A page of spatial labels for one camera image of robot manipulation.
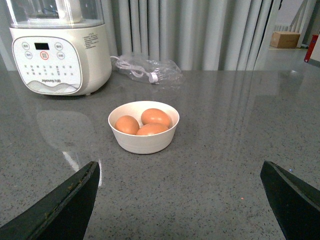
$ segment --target brown egg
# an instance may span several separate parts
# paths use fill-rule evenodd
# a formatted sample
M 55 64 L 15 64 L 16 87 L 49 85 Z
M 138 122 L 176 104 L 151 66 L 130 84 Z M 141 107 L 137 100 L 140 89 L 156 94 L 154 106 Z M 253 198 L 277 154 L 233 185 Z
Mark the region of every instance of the brown egg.
M 142 113 L 141 122 L 143 125 L 159 123 L 170 128 L 171 119 L 164 111 L 157 108 L 149 108 Z
M 125 115 L 118 118 L 115 122 L 114 128 L 125 134 L 136 135 L 140 126 L 133 116 Z
M 139 135 L 139 136 L 154 135 L 154 134 L 159 134 L 164 131 L 167 131 L 168 129 L 169 128 L 162 123 L 152 122 L 152 123 L 148 123 L 146 125 L 143 125 L 138 130 L 136 135 Z

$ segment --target bowl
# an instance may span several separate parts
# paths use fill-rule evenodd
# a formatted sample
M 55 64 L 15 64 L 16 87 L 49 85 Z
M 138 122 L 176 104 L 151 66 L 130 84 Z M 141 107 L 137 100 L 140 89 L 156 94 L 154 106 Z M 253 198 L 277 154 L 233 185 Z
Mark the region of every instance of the bowl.
M 115 129 L 116 121 L 124 115 L 134 117 L 138 121 L 139 126 L 142 127 L 141 114 L 151 108 L 160 109 L 171 118 L 171 126 L 167 131 L 154 135 L 138 136 L 126 134 Z M 158 101 L 134 101 L 114 109 L 108 117 L 108 123 L 116 141 L 123 149 L 134 154 L 153 154 L 165 149 L 171 143 L 179 118 L 178 111 L 165 103 Z

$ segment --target digital display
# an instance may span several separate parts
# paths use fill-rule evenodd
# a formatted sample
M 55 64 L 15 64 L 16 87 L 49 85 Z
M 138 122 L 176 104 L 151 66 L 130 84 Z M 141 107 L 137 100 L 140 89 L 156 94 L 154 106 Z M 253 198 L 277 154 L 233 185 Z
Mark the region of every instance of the digital display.
M 37 49 L 37 50 L 49 50 L 48 43 L 35 42 L 34 46 L 35 46 L 35 49 Z

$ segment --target red object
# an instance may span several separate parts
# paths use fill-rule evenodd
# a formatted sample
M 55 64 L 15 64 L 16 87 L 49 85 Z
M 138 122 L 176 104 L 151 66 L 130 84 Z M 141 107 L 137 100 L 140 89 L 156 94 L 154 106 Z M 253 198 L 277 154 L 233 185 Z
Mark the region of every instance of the red object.
M 306 52 L 306 55 L 305 55 L 305 57 L 304 57 L 304 61 L 305 61 L 306 63 L 309 62 L 309 60 L 310 60 L 312 51 L 313 51 L 314 48 L 315 48 L 315 45 L 316 45 L 316 42 L 317 42 L 318 37 L 319 37 L 319 35 L 312 35 L 312 39 L 311 39 L 311 42 L 310 42 L 308 51 Z

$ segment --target cardboard box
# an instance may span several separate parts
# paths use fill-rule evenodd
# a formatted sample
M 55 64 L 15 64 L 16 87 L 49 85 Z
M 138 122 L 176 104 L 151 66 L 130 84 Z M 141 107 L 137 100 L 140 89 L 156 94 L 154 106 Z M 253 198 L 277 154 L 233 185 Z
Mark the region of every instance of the cardboard box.
M 278 49 L 296 48 L 300 38 L 300 33 L 291 31 L 274 31 L 270 46 Z

